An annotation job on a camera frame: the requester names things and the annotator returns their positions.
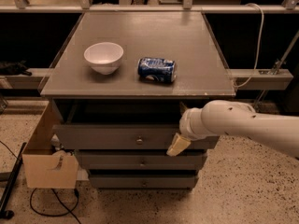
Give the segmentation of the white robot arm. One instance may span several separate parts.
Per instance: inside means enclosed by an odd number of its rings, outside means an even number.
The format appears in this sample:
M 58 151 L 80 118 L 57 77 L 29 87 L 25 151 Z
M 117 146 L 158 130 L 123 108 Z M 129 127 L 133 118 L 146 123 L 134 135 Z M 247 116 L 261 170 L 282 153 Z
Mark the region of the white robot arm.
M 256 113 L 245 103 L 215 100 L 203 108 L 188 108 L 179 121 L 179 130 L 167 150 L 168 156 L 177 156 L 191 141 L 228 135 L 246 137 L 299 158 L 299 118 Z

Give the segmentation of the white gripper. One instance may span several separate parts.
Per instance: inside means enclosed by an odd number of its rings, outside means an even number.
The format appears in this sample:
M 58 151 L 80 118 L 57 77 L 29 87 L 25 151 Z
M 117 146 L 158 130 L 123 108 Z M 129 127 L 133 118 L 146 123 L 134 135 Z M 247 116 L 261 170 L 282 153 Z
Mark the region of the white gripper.
M 184 151 L 191 144 L 191 141 L 206 138 L 206 130 L 201 120 L 202 110 L 200 108 L 188 109 L 183 102 L 179 103 L 179 110 L 182 115 L 179 121 L 179 130 L 182 135 L 179 133 L 174 135 L 166 152 L 170 157 L 175 157 Z

